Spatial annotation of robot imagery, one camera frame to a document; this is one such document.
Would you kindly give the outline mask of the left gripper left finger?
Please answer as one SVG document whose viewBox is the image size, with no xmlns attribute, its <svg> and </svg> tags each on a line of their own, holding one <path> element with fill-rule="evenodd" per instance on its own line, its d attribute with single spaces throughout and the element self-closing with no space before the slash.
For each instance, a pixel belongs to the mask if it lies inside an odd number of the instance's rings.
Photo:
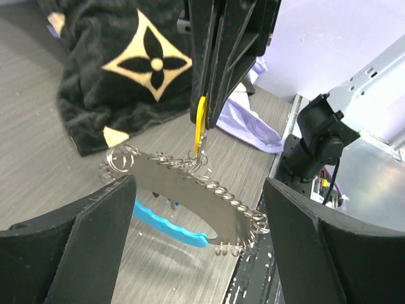
<svg viewBox="0 0 405 304">
<path fill-rule="evenodd" d="M 126 175 L 1 231 L 1 303 L 111 303 L 136 191 Z"/>
</svg>

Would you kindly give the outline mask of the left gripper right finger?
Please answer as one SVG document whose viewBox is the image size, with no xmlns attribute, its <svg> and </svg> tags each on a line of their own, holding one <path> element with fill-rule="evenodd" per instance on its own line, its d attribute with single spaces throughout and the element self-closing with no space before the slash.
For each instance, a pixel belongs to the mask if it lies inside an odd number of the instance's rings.
<svg viewBox="0 0 405 304">
<path fill-rule="evenodd" d="M 345 215 L 275 179 L 263 186 L 287 303 L 403 303 L 404 233 Z"/>
</svg>

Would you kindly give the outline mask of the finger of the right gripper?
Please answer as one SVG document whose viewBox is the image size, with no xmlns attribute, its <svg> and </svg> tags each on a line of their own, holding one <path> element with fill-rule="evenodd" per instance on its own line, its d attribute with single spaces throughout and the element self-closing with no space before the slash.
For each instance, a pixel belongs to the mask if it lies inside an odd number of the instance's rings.
<svg viewBox="0 0 405 304">
<path fill-rule="evenodd" d="M 221 15 L 221 1 L 189 1 L 190 38 L 192 43 L 192 95 L 190 121 L 197 122 L 197 104 L 206 95 L 211 71 L 211 51 L 215 46 L 216 24 Z"/>
<path fill-rule="evenodd" d="M 208 77 L 208 129 L 215 127 L 229 95 L 270 45 L 280 5 L 280 1 L 225 1 Z"/>
</svg>

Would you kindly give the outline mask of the blue handled key ring organizer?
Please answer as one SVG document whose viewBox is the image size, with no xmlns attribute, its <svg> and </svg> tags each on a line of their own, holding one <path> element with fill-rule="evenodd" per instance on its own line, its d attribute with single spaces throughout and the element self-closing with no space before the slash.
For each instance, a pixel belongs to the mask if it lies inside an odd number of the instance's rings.
<svg viewBox="0 0 405 304">
<path fill-rule="evenodd" d="M 156 215 L 140 201 L 133 216 L 182 243 L 215 247 L 216 255 L 239 256 L 254 247 L 259 234 L 269 233 L 267 216 L 249 208 L 218 181 L 197 171 L 199 159 L 176 159 L 163 153 L 148 154 L 127 144 L 110 148 L 99 166 L 107 184 L 133 175 L 137 186 L 167 198 L 172 207 L 181 205 L 204 220 L 216 232 L 215 238 L 189 231 Z"/>
</svg>

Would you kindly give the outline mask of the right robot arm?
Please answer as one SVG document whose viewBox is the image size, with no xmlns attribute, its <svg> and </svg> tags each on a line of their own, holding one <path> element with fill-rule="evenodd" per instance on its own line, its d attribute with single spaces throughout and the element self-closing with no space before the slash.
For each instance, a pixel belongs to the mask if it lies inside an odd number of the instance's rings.
<svg viewBox="0 0 405 304">
<path fill-rule="evenodd" d="M 177 22 L 192 45 L 190 119 L 195 156 L 225 101 L 270 45 L 280 1 L 185 1 Z M 399 38 L 350 79 L 315 97 L 298 114 L 301 138 L 284 151 L 280 180 L 292 189 L 338 167 L 343 149 L 360 137 L 383 96 L 404 94 L 404 39 Z"/>
</svg>

